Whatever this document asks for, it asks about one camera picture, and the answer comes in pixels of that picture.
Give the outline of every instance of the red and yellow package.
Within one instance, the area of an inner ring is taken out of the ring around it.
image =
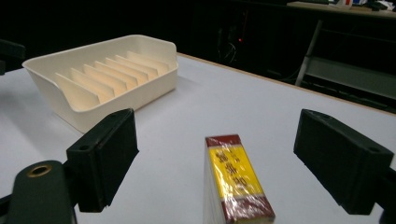
[[[273,223],[268,202],[238,134],[205,139],[204,223]]]

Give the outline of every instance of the brass screw hole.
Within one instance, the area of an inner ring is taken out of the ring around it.
[[[29,173],[27,173],[27,176],[29,177],[39,177],[42,175],[46,175],[49,171],[52,170],[52,166],[51,165],[39,165],[35,168],[33,168],[32,170],[29,171]]]

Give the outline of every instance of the cream dish rack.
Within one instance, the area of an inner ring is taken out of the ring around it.
[[[175,44],[144,35],[36,57],[22,66],[51,109],[82,133],[108,114],[136,110],[177,84]]]

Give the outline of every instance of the dark background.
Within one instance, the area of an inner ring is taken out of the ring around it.
[[[320,18],[315,54],[396,73],[396,20],[334,16],[269,1],[14,2],[2,5],[0,39],[24,45],[26,55],[0,60],[9,71],[36,56],[139,34],[174,42],[181,53],[288,80]]]

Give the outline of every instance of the white plastic tray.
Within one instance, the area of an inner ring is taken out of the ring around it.
[[[82,133],[106,115],[133,110],[177,84],[175,44],[127,35],[25,61],[52,110]]]

